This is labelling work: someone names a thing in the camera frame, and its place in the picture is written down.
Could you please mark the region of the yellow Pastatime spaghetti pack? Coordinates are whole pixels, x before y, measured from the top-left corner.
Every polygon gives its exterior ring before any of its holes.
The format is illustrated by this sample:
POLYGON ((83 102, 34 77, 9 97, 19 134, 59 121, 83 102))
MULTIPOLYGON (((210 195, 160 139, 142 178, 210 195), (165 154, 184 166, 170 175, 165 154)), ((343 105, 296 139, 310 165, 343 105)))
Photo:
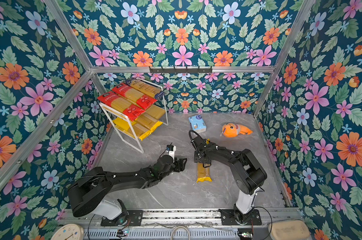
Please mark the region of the yellow Pastatime spaghetti pack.
POLYGON ((136 122, 131 122, 129 124, 127 121, 121 118, 116 118, 112 122, 118 130, 127 134, 131 138, 138 137, 138 139, 141 141, 143 141, 152 133, 151 130, 136 122))

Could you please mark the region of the red spaghetti pack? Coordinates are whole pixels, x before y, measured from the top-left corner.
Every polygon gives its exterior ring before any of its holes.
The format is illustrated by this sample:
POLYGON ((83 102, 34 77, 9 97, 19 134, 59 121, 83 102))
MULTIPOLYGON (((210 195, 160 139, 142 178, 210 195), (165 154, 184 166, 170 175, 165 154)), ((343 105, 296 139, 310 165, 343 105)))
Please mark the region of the red spaghetti pack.
POLYGON ((122 96, 119 96, 113 91, 100 95, 97 99, 103 104, 126 115, 131 121, 135 121, 140 115, 145 112, 140 107, 132 104, 130 101, 122 96))
POLYGON ((157 102, 156 99, 149 97, 148 95, 136 90, 124 83, 121 83, 112 89, 116 94, 128 99, 132 103, 136 104, 140 108, 147 110, 154 103, 157 102))

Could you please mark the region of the blue gold spaghetti pack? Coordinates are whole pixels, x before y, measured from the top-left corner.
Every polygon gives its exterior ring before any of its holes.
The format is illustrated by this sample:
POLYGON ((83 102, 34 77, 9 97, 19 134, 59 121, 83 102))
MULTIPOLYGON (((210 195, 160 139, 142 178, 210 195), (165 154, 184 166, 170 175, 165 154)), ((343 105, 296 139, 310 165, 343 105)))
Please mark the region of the blue gold spaghetti pack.
POLYGON ((160 87, 149 84, 143 80, 128 79, 125 80, 124 83, 156 100, 161 100, 164 96, 164 92, 160 87))

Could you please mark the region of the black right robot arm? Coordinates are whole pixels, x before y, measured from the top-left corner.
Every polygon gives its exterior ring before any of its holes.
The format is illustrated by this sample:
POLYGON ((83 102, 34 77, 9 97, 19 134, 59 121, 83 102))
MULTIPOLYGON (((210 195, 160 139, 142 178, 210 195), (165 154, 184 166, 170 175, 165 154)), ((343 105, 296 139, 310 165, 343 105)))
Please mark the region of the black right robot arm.
POLYGON ((264 191, 262 185, 268 177, 261 163, 249 149, 233 151, 220 147, 193 130, 189 131, 189 137, 195 149, 195 163, 208 168, 213 161, 217 161, 230 168, 240 190, 234 205, 234 218, 241 225, 250 221, 255 209, 255 198, 259 192, 264 191))

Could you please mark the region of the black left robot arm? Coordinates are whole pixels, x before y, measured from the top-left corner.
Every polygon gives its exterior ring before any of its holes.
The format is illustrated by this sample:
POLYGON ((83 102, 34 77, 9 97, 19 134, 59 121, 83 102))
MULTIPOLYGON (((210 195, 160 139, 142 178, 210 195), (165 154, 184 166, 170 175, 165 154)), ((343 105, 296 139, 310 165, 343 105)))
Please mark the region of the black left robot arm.
POLYGON ((96 167, 76 180, 67 190, 72 214, 76 218, 90 214, 112 192, 151 188, 171 173, 184 171, 186 163, 186 158, 162 155, 153 166, 136 172, 116 173, 96 167))

